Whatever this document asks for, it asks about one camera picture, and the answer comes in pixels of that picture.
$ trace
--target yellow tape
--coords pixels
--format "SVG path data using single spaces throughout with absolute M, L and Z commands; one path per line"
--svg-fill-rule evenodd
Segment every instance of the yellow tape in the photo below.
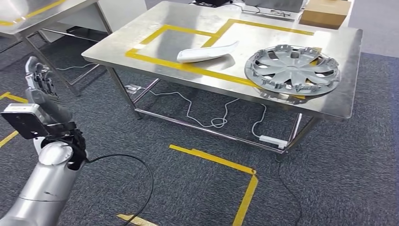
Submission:
M 166 29 L 177 31 L 177 32 L 184 32 L 184 33 L 190 33 L 190 34 L 199 34 L 199 35 L 205 35 L 205 36 L 211 36 L 211 37 L 218 37 L 217 34 L 215 34 L 215 33 L 203 32 L 203 31 L 198 31 L 198 30 L 185 28 L 185 27 L 178 27 L 178 26 L 173 26 L 173 25 L 168 25 L 168 24 L 165 24 L 164 27 Z
M 156 30 L 154 33 L 152 33 L 150 36 L 145 38 L 143 41 L 140 42 L 140 44 L 147 45 L 150 43 L 152 40 L 154 40 L 156 37 L 158 37 L 160 34 L 162 34 L 164 31 L 166 31 L 166 26 L 162 26 L 158 30 Z
M 10 94 L 10 92 L 5 92 L 0 96 L 0 100 L 7 97 L 7 95 Z
M 177 150 L 177 151 L 180 151 L 180 152 L 184 152 L 184 153 L 187 153 L 187 154 L 192 154 L 192 155 L 201 157 L 203 159 L 211 160 L 211 161 L 217 162 L 219 164 L 231 167 L 233 169 L 240 170 L 240 171 L 245 172 L 245 173 L 249 173 L 249 174 L 252 174 L 252 175 L 256 174 L 256 171 L 251 169 L 250 167 L 242 166 L 240 164 L 231 162 L 231 161 L 226 160 L 226 159 L 219 158 L 217 156 L 214 156 L 214 155 L 211 155 L 211 154 L 208 154 L 208 153 L 196 150 L 196 149 L 191 149 L 190 150 L 190 149 L 182 148 L 182 147 L 179 147 L 179 146 L 176 146 L 176 145 L 170 145 L 169 148 Z
M 248 207 L 254 196 L 256 186 L 258 185 L 258 178 L 252 175 L 251 181 L 248 184 L 247 190 L 245 191 L 244 198 L 242 198 L 241 204 L 236 213 L 236 217 L 233 221 L 233 226 L 241 226 L 244 221 L 245 215 L 247 214 Z
M 6 138 L 2 139 L 0 141 L 0 147 L 3 147 L 8 141 L 10 141 L 12 138 L 14 138 L 16 135 L 18 135 L 17 131 L 12 132 L 10 135 L 8 135 Z
M 55 6 L 58 6 L 59 4 L 65 2 L 65 1 L 66 1 L 66 0 L 58 0 L 58 1 L 56 1 L 56 2 L 53 2 L 53 3 L 49 4 L 49 5 L 46 5 L 46 6 L 43 7 L 43 8 L 39 8 L 38 10 L 33 11 L 33 12 L 29 13 L 29 14 L 26 15 L 26 16 L 22 16 L 22 17 L 20 17 L 20 18 L 15 19 L 15 20 L 14 20 L 14 23 L 13 23 L 13 22 L 8 22 L 8 21 L 0 21 L 0 25 L 3 25 L 3 26 L 12 26 L 12 25 L 14 25 L 14 24 L 16 24 L 16 23 L 19 23 L 19 22 L 21 22 L 21 21 L 27 19 L 27 18 L 30 18 L 30 17 L 35 16 L 35 15 L 37 15 L 37 14 L 40 14 L 40 13 L 46 11 L 46 10 L 49 10 L 49 9 L 55 7 Z
M 14 25 L 14 23 L 8 22 L 8 21 L 4 21 L 4 20 L 0 20 L 0 25 L 1 26 L 12 26 L 12 25 Z
M 138 59 L 138 60 L 143 60 L 143 61 L 153 63 L 156 65 L 175 68 L 175 69 L 185 71 L 185 72 L 203 74 L 203 75 L 207 75 L 210 77 L 214 77 L 214 78 L 218 78 L 218 79 L 222 79 L 222 80 L 226 80 L 226 81 L 232 81 L 235 83 L 259 88 L 258 85 L 256 85 L 255 83 L 253 83 L 251 80 L 248 80 L 248 79 L 243 79 L 243 78 L 228 75 L 228 74 L 209 71 L 209 70 L 206 70 L 203 68 L 194 67 L 191 64 L 181 64 L 181 63 L 176 63 L 176 62 L 172 62 L 172 61 L 168 61 L 168 60 L 162 60 L 159 58 L 153 58 L 150 56 L 140 55 L 140 54 L 136 53 L 137 51 L 138 51 L 137 49 L 131 49 L 128 52 L 126 52 L 126 56 L 134 58 L 134 59 Z
M 198 31 L 198 30 L 194 30 L 194 29 L 190 29 L 190 28 L 184 28 L 184 27 L 178 27 L 178 26 L 165 24 L 161 28 L 156 30 L 154 33 L 149 35 L 147 38 L 145 38 L 143 41 L 141 41 L 140 44 L 141 45 L 147 45 L 151 41 L 153 41 L 155 38 L 157 38 L 159 35 L 161 35 L 164 31 L 166 31 L 166 30 L 174 30 L 174 31 L 179 31 L 179 32 L 186 32 L 186 33 L 210 36 L 211 38 L 207 42 L 205 42 L 204 45 L 202 45 L 202 47 L 210 47 L 213 44 L 215 44 L 215 42 L 217 42 L 217 40 L 219 40 L 219 38 L 224 33 L 226 33 L 226 31 L 234 23 L 247 24 L 247 25 L 251 25 L 251 26 L 269 28 L 269 29 L 285 31 L 285 32 L 299 33 L 299 34 L 304 34 L 304 35 L 313 35 L 314 34 L 312 32 L 301 31 L 301 30 L 296 30 L 296 29 L 291 29 L 291 28 L 286 28 L 286 27 L 278 27 L 278 26 L 267 25 L 267 24 L 259 24 L 259 23 L 249 22 L 249 21 L 229 19 L 229 20 L 227 20 L 227 22 L 216 33 L 203 32 L 203 31 Z M 181 70 L 181 71 L 185 71 L 185 72 L 202 74 L 202 75 L 206 75 L 206 76 L 210 76 L 210 77 L 214 77 L 214 78 L 218 78 L 218 79 L 222 79 L 222 80 L 226 80 L 226 81 L 231 81 L 231 82 L 235 82 L 235 83 L 239 83 L 239 84 L 243 84 L 243 85 L 247 85 L 247 86 L 261 88 L 258 85 L 256 85 L 255 83 L 253 83 L 251 80 L 248 80 L 248 79 L 243 79 L 243 78 L 232 76 L 232 75 L 228 75 L 228 74 L 223 74 L 223 73 L 209 71 L 209 70 L 206 70 L 206 69 L 203 69 L 203 68 L 194 67 L 191 64 L 180 64 L 180 63 L 176 63 L 176 62 L 172 62 L 172 61 L 168 61 L 168 60 L 163 60 L 163 59 L 154 58 L 154 57 L 150 57 L 150 56 L 144 56 L 144 55 L 138 54 L 137 53 L 138 51 L 139 51 L 139 49 L 133 48 L 133 49 L 127 51 L 125 53 L 125 56 L 131 57 L 131 58 L 134 58 L 134 59 L 138 59 L 138 60 L 143 60 L 143 61 L 146 61 L 146 62 L 149 62 L 149 63 L 153 63 L 153 64 L 156 64 L 156 65 L 161 65 L 161 66 L 165 66 L 165 67 L 175 68 L 175 69 L 178 69 L 178 70 Z
M 226 31 L 233 25 L 233 21 L 232 20 L 228 20 L 225 24 L 223 24 L 223 26 L 215 33 L 217 34 L 217 36 L 215 37 L 211 37 L 207 42 L 205 42 L 204 45 L 202 45 L 202 47 L 211 47 L 213 46 L 213 44 L 215 44 L 216 41 L 219 40 L 219 38 L 226 33 Z
M 7 92 L 7 93 L 2 94 L 2 95 L 0 96 L 0 100 L 3 99 L 3 98 L 5 98 L 5 97 L 7 97 L 7 98 L 9 98 L 9 99 L 12 99 L 12 100 L 15 100 L 15 101 L 20 102 L 20 103 L 24 103 L 24 104 L 28 103 L 28 100 L 27 100 L 27 99 L 24 99 L 24 98 L 22 98 L 22 97 L 17 97 L 17 96 L 11 95 L 10 92 Z
M 124 219 L 124 220 L 129 220 L 133 215 L 124 215 L 124 214 L 118 214 L 117 217 Z M 132 224 L 137 225 L 137 226 L 158 226 L 154 223 L 151 223 L 150 221 L 146 221 L 143 218 L 140 217 L 135 217 L 132 221 Z
M 297 95 L 291 95 L 291 96 L 296 97 L 296 98 L 298 98 L 298 99 L 306 99 L 305 96 L 297 96 Z
M 238 211 L 236 213 L 236 216 L 235 216 L 233 224 L 232 224 L 233 226 L 241 226 L 242 222 L 244 221 L 245 215 L 247 213 L 248 207 L 252 201 L 252 197 L 254 196 L 256 187 L 258 185 L 258 178 L 256 177 L 256 171 L 251 169 L 250 167 L 242 166 L 240 164 L 231 162 L 226 159 L 219 158 L 217 156 L 199 151 L 197 149 L 190 150 L 190 149 L 186 149 L 186 148 L 179 147 L 176 145 L 170 145 L 169 148 L 180 151 L 180 152 L 184 152 L 187 154 L 192 154 L 192 155 L 198 156 L 203 159 L 214 161 L 219 164 L 222 164 L 222 165 L 225 165 L 225 166 L 231 167 L 233 169 L 240 170 L 242 172 L 249 173 L 252 175 L 251 180 L 248 184 L 247 190 L 245 191 L 244 197 L 242 198 L 241 204 L 238 208 Z
M 314 35 L 313 32 L 307 32 L 307 31 L 302 31 L 302 30 L 297 30 L 297 29 L 292 29 L 292 28 L 279 27 L 279 26 L 268 25 L 268 24 L 260 24 L 260 23 L 243 21 L 243 20 L 234 20 L 234 19 L 230 19 L 230 20 L 232 20 L 234 23 L 238 23 L 238 24 L 246 24 L 246 25 L 251 25 L 251 26 L 256 26 L 256 27 L 269 28 L 269 29 L 283 31 L 283 32 L 292 32 L 292 33 L 304 34 L 304 35 Z

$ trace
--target white cable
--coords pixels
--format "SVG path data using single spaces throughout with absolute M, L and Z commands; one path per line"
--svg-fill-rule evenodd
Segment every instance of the white cable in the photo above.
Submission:
M 255 137 L 258 137 L 258 138 L 260 138 L 261 136 L 256 135 L 255 132 L 254 132 L 254 129 L 255 129 L 255 126 L 256 126 L 258 123 L 263 122 L 264 115 L 266 114 L 266 110 L 267 110 L 266 105 L 263 105 L 263 104 L 261 104 L 261 105 L 264 107 L 264 111 L 263 111 L 262 118 L 261 118 L 259 121 L 255 122 L 254 125 L 252 126 L 252 134 L 253 134 Z
M 84 68 L 84 67 L 87 67 L 87 66 L 89 66 L 89 65 L 96 65 L 96 64 L 94 64 L 94 63 L 91 63 L 91 64 L 87 64 L 87 65 L 85 65 L 85 66 L 82 66 L 82 67 L 79 67 L 79 66 L 72 66 L 72 67 L 67 67 L 67 68 L 56 68 L 57 70 L 60 70 L 60 71 L 66 71 L 66 70 L 69 70 L 69 69 L 71 69 L 71 68 Z
M 188 109 L 187 109 L 186 117 L 189 118 L 189 119 L 192 119 L 192 120 L 196 121 L 200 126 L 202 126 L 202 127 L 204 127 L 204 128 L 209 128 L 209 127 L 221 128 L 221 127 L 223 127 L 223 126 L 227 123 L 226 117 L 227 117 L 227 114 L 228 114 L 228 112 L 229 112 L 229 110 L 227 109 L 227 105 L 229 105 L 229 104 L 231 104 L 231 103 L 233 103 L 233 102 L 239 100 L 239 99 L 237 98 L 237 99 L 235 99 L 235 100 L 232 100 L 232 101 L 226 103 L 226 104 L 224 105 L 224 108 L 225 108 L 226 111 L 225 111 L 225 113 L 224 113 L 223 118 L 214 118 L 214 119 L 211 120 L 211 125 L 205 126 L 205 125 L 203 125 L 200 121 L 198 121 L 197 119 L 195 119 L 194 117 L 191 117 L 191 116 L 189 115 L 189 114 L 190 114 L 190 110 L 191 110 L 192 101 L 189 100 L 189 99 L 187 99 L 187 98 L 186 98 L 185 96 L 183 96 L 181 93 L 179 93 L 179 92 L 172 92 L 172 93 L 158 93 L 158 94 L 156 94 L 156 93 L 152 92 L 151 90 L 150 90 L 150 93 L 152 93 L 152 94 L 155 95 L 155 96 L 178 94 L 178 95 L 181 96 L 183 99 L 185 99 L 186 101 L 190 102 L 190 104 L 189 104 L 189 106 L 188 106 Z M 222 122 L 219 123 L 219 124 L 215 124 L 215 123 L 214 123 L 215 120 L 222 120 Z

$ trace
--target cardboard box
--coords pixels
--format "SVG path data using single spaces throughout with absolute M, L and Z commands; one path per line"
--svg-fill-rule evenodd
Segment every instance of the cardboard box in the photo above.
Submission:
M 338 29 L 348 15 L 351 3 L 344 0 L 310 0 L 300 24 Z

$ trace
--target metal table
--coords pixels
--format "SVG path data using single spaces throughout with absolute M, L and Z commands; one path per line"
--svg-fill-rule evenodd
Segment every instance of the metal table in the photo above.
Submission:
M 75 95 L 77 95 L 78 92 L 73 85 L 83 79 L 88 73 L 93 71 L 99 65 L 94 66 L 86 73 L 76 78 L 74 81 L 69 82 L 44 56 L 44 54 L 29 40 L 29 37 L 38 30 L 43 29 L 48 32 L 55 32 L 82 38 L 64 32 L 44 29 L 44 27 L 55 23 L 91 4 L 95 4 L 107 32 L 109 34 L 112 33 L 97 1 L 98 0 L 0 0 L 0 36 L 16 38 L 20 40 L 19 42 L 23 41 L 32 49 L 37 57 L 44 64 L 48 65 L 49 68 L 66 84 L 66 86 Z
M 362 34 L 353 28 L 334 31 L 237 11 L 161 2 L 82 55 L 90 62 L 107 66 L 137 118 L 141 113 L 155 116 L 284 156 L 320 119 L 340 121 L 351 117 Z M 222 45 L 234 40 L 240 44 L 230 55 L 194 64 L 176 62 L 178 52 L 183 49 Z M 278 44 L 322 49 L 339 62 L 342 81 L 332 92 L 316 97 L 289 96 L 257 87 L 244 74 L 245 62 L 257 50 Z M 131 100 L 114 67 L 157 79 Z M 280 150 L 136 108 L 135 104 L 160 79 L 298 113 L 287 146 Z M 303 113 L 312 118 L 297 132 Z

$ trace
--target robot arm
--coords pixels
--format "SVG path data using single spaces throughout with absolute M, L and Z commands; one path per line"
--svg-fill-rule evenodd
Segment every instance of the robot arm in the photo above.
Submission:
M 0 226 L 56 226 L 87 160 L 86 145 L 47 78 L 51 71 L 35 57 L 25 70 L 29 103 L 10 104 L 1 115 L 21 136 L 34 140 L 39 160 Z

